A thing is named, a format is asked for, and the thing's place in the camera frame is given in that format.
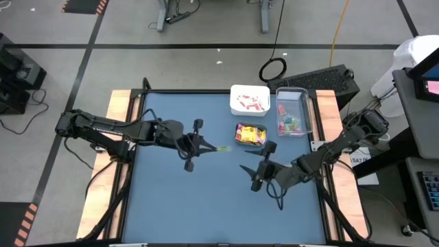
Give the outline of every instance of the clear plastic container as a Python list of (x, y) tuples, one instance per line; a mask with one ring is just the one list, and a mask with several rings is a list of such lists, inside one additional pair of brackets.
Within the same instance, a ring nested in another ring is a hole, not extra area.
[(313, 131), (308, 91), (297, 87), (276, 90), (277, 126), (280, 137), (301, 137)]

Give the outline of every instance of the table leg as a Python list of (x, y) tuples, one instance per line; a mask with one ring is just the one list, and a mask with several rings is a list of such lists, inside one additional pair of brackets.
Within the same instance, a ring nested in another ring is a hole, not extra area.
[(262, 22), (262, 28), (261, 32), (263, 34), (268, 33), (268, 9), (269, 9), (270, 0), (262, 0), (261, 2), (261, 22)]
[(160, 3), (160, 9), (158, 10), (157, 19), (157, 32), (163, 32), (163, 26), (167, 18), (169, 11), (169, 0), (157, 0)]

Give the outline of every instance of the yellow cable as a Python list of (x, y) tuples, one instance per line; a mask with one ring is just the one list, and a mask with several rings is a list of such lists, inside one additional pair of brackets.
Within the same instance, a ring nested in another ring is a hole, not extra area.
[(344, 9), (343, 9), (342, 15), (340, 17), (340, 22), (338, 23), (337, 29), (336, 29), (335, 34), (334, 34), (334, 39), (332, 40), (331, 57), (329, 58), (329, 66), (330, 67), (332, 66), (333, 52), (334, 52), (335, 42), (336, 42), (337, 36), (338, 36), (338, 31), (340, 30), (340, 26), (342, 26), (342, 23), (344, 20), (344, 14), (346, 14), (346, 10), (348, 9), (350, 2), (351, 2), (351, 0), (346, 0), (346, 4), (344, 5)]

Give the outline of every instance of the small box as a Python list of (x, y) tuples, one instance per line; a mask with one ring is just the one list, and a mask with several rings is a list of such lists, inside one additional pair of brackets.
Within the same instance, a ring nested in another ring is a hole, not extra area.
[[(238, 130), (238, 126), (239, 126), (240, 124), (241, 124), (242, 126), (255, 127), (255, 128), (257, 128), (258, 130), (264, 130), (264, 131), (265, 131), (265, 142), (264, 142), (262, 145), (254, 145), (254, 144), (250, 144), (250, 143), (242, 143), (242, 142), (236, 140), (236, 138), (235, 138), (235, 137), (236, 137), (236, 131)], [(262, 124), (259, 124), (259, 123), (239, 122), (239, 123), (236, 124), (236, 127), (235, 127), (235, 133), (233, 134), (233, 139), (236, 141), (236, 143), (238, 143), (238, 144), (240, 144), (240, 145), (246, 145), (246, 146), (249, 146), (249, 147), (263, 148), (263, 147), (265, 146), (265, 144), (267, 143), (267, 141), (268, 141), (268, 131), (267, 131), (267, 127), (265, 127), (265, 126), (263, 126)]]
[(270, 89), (266, 86), (233, 85), (230, 110), (238, 116), (263, 117), (270, 109)]

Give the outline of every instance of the green object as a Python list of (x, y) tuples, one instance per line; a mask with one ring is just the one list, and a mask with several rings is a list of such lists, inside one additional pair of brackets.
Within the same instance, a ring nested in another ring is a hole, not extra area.
[(298, 121), (297, 120), (294, 120), (292, 123), (291, 123), (291, 126), (292, 126), (292, 128), (295, 130), (295, 129), (297, 129), (297, 126), (298, 126)]
[(232, 151), (232, 147), (230, 146), (222, 146), (217, 148), (217, 152), (230, 152)]

